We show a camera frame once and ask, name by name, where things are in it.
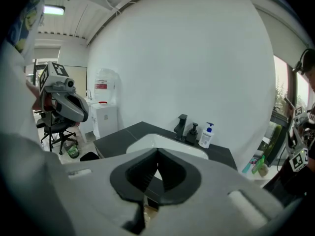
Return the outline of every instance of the ceiling light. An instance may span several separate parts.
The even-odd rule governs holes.
[[[54,14],[54,15],[63,15],[64,7],[55,6],[55,5],[45,5],[44,6],[44,13],[45,14]]]

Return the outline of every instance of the office chair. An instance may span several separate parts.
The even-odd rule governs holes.
[[[49,127],[43,122],[42,119],[39,119],[37,121],[37,124],[36,124],[36,127],[37,128],[42,128],[44,127],[44,137],[40,140],[41,143],[43,143],[43,140],[50,135],[49,133]],[[76,133],[75,132],[69,132],[68,130],[66,130],[67,128],[69,128],[70,125],[69,123],[67,122],[60,122],[60,123],[57,123],[55,125],[52,125],[51,126],[51,134],[57,134],[59,133],[59,138],[57,140],[54,140],[54,138],[51,136],[51,138],[53,139],[53,142],[49,141],[51,143],[51,147],[49,148],[49,150],[51,151],[51,148],[53,148],[53,145],[58,143],[58,142],[61,142],[60,143],[60,151],[59,151],[59,154],[62,155],[63,152],[62,152],[62,148],[63,148],[63,144],[65,141],[71,141],[71,142],[74,142],[76,145],[78,145],[78,141],[75,140],[75,139],[72,139],[72,138],[69,138],[70,136],[74,136],[76,137]]]

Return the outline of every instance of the faucet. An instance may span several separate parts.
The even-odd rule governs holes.
[[[92,100],[91,90],[87,89],[87,90],[86,90],[86,93],[87,93],[87,98],[88,98],[89,100]]]
[[[174,132],[176,133],[175,139],[182,140],[183,132],[186,125],[187,115],[181,114],[179,117],[179,124],[174,128]]]

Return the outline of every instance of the soap dispenser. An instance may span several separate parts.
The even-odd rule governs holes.
[[[203,148],[209,148],[210,141],[214,136],[214,133],[212,132],[212,126],[214,126],[214,124],[207,122],[207,128],[202,131],[199,145]]]
[[[196,127],[198,126],[197,123],[192,123],[192,129],[187,133],[186,142],[194,144],[198,135]]]

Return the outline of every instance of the black soap dispenser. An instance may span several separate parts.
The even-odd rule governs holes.
[[[193,122],[192,125],[193,125],[192,129],[187,133],[186,142],[194,144],[198,135],[198,132],[196,130],[198,124]]]

